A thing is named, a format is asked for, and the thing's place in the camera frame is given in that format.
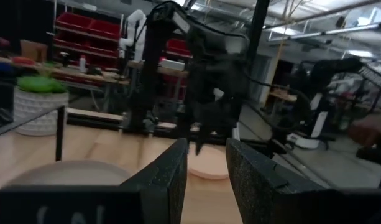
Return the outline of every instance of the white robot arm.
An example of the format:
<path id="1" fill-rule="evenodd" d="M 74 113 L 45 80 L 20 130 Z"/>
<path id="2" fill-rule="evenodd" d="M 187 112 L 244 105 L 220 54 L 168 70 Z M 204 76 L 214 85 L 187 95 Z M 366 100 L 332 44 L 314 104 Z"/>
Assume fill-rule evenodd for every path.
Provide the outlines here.
<path id="1" fill-rule="evenodd" d="M 145 46 L 146 34 L 146 15 L 138 9 L 127 18 L 126 34 L 127 38 L 120 39 L 120 48 L 134 47 L 135 61 L 142 60 L 143 49 Z"/>

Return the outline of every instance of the wooden tabletop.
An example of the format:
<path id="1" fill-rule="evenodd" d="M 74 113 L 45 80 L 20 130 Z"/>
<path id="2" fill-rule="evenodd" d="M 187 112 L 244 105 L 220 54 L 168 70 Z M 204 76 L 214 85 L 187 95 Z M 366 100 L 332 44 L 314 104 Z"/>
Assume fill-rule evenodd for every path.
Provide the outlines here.
<path id="1" fill-rule="evenodd" d="M 174 139 L 66 125 L 63 161 L 107 162 L 134 175 L 174 142 Z M 205 146 L 203 150 L 211 147 L 224 150 L 224 146 Z M 14 131 L 0 136 L 0 188 L 24 172 L 54 163 L 54 151 L 55 136 L 31 137 Z M 182 224 L 242 223 L 230 180 L 206 180 L 188 174 L 181 217 Z"/>
<path id="2" fill-rule="evenodd" d="M 16 63 L 13 63 L 11 59 L 2 58 L 2 57 L 0 57 L 0 63 L 6 63 L 6 64 L 13 65 L 16 67 L 32 68 L 35 70 L 52 71 L 52 73 L 55 75 L 84 78 L 84 79 L 96 81 L 96 82 L 118 83 L 118 84 L 122 84 L 122 85 L 129 84 L 128 80 L 117 82 L 117 80 L 113 80 L 112 78 L 104 78 L 104 77 L 99 76 L 99 75 L 87 75 L 87 74 L 84 74 L 81 72 L 74 72 L 74 71 L 69 71 L 69 70 L 60 69 L 60 68 L 50 68 L 50 67 L 45 67 L 45 66 L 40 65 L 40 64 L 35 64 L 35 65 L 16 64 Z"/>
<path id="3" fill-rule="evenodd" d="M 130 68 L 142 69 L 143 63 L 129 61 L 127 66 Z M 159 67 L 157 69 L 157 73 L 164 74 L 164 75 L 171 75 L 171 76 L 180 77 L 180 78 L 186 78 L 189 74 L 189 72 L 187 71 L 179 71 L 179 70 L 175 70 L 171 68 L 163 68 L 163 67 Z"/>
<path id="4" fill-rule="evenodd" d="M 291 95 L 282 91 L 271 91 L 269 95 L 277 97 L 279 99 L 289 101 L 289 102 L 295 102 L 296 101 L 296 95 Z"/>

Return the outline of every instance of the black pole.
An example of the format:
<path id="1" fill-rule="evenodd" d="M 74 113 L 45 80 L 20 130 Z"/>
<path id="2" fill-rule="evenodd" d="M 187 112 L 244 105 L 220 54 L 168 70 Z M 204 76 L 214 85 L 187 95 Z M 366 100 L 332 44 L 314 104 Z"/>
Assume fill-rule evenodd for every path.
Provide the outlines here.
<path id="1" fill-rule="evenodd" d="M 66 109 L 64 106 L 58 109 L 55 161 L 61 161 L 62 159 L 63 129 L 65 128 L 65 110 Z"/>
<path id="2" fill-rule="evenodd" d="M 254 63 L 257 55 L 259 40 L 262 34 L 262 29 L 264 28 L 269 3 L 269 0 L 258 0 L 255 5 L 251 27 L 248 30 L 248 38 L 250 40 L 250 45 L 247 52 L 247 61 L 250 66 L 249 71 L 252 70 L 252 64 Z"/>

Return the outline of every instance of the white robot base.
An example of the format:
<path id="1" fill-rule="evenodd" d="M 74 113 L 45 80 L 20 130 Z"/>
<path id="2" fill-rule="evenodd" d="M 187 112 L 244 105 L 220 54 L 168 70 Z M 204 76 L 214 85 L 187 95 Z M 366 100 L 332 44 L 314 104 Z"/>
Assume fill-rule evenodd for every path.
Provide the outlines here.
<path id="1" fill-rule="evenodd" d="M 304 149 L 316 149 L 320 143 L 318 139 L 308 139 L 295 133 L 289 134 L 287 141 L 293 142 L 296 146 Z"/>

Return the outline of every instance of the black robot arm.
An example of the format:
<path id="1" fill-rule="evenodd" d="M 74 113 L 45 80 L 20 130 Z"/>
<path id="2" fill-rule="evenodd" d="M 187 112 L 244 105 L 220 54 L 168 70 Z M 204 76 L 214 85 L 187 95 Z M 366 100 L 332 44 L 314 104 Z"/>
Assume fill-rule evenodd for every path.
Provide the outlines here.
<path id="1" fill-rule="evenodd" d="M 188 86 L 184 100 L 185 114 L 179 118 L 178 137 L 188 137 L 190 126 L 201 123 L 198 148 L 213 131 L 231 130 L 239 119 L 242 100 L 247 95 L 247 75 L 242 73 L 246 61 L 248 39 L 243 35 L 226 34 L 212 29 L 189 16 L 177 3 L 166 1 L 154 7 L 147 16 L 144 68 L 140 86 L 130 98 L 130 128 L 143 130 L 143 120 L 155 102 L 158 63 L 173 31 L 179 29 L 193 55 L 189 64 Z M 213 90 L 224 96 L 215 100 Z"/>

